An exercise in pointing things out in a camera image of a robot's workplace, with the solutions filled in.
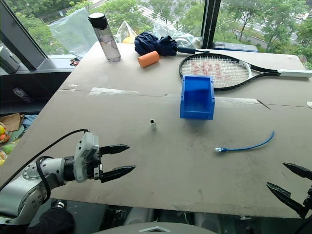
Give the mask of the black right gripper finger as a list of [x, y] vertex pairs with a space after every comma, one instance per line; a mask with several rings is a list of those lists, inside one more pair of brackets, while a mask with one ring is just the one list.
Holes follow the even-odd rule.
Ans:
[[270, 182], [267, 182], [266, 186], [282, 203], [296, 211], [301, 218], [306, 217], [306, 208], [297, 201], [293, 200], [290, 192]]
[[302, 167], [302, 166], [298, 166], [296, 164], [293, 163], [283, 163], [283, 165], [285, 167], [287, 167], [289, 170], [291, 170], [293, 173], [295, 173], [296, 175], [302, 177], [302, 178], [307, 178], [309, 180], [312, 180], [312, 171]]

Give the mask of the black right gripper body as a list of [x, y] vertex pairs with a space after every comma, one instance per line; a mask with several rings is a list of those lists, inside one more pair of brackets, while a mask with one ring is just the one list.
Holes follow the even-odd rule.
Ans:
[[305, 218], [308, 211], [312, 209], [312, 187], [307, 192], [308, 196], [303, 202], [303, 208], [301, 210], [301, 217]]

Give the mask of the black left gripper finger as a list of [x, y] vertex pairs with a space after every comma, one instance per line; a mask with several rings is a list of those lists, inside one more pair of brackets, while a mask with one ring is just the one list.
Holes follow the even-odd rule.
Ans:
[[135, 165], [122, 166], [118, 168], [114, 168], [109, 172], [104, 172], [102, 177], [100, 178], [101, 183], [105, 183], [108, 181], [112, 181], [118, 179], [126, 174], [130, 173], [132, 170], [136, 168]]
[[106, 155], [106, 154], [118, 154], [120, 152], [123, 152], [127, 149], [129, 149], [130, 146], [124, 145], [124, 144], [118, 144], [118, 145], [110, 145], [110, 146], [103, 146], [99, 148], [99, 152], [101, 155]]

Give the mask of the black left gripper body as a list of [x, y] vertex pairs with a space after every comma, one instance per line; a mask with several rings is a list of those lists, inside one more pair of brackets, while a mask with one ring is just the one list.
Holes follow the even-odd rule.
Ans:
[[102, 155], [99, 149], [91, 149], [86, 157], [86, 177], [87, 179], [97, 180], [100, 178], [102, 170]]

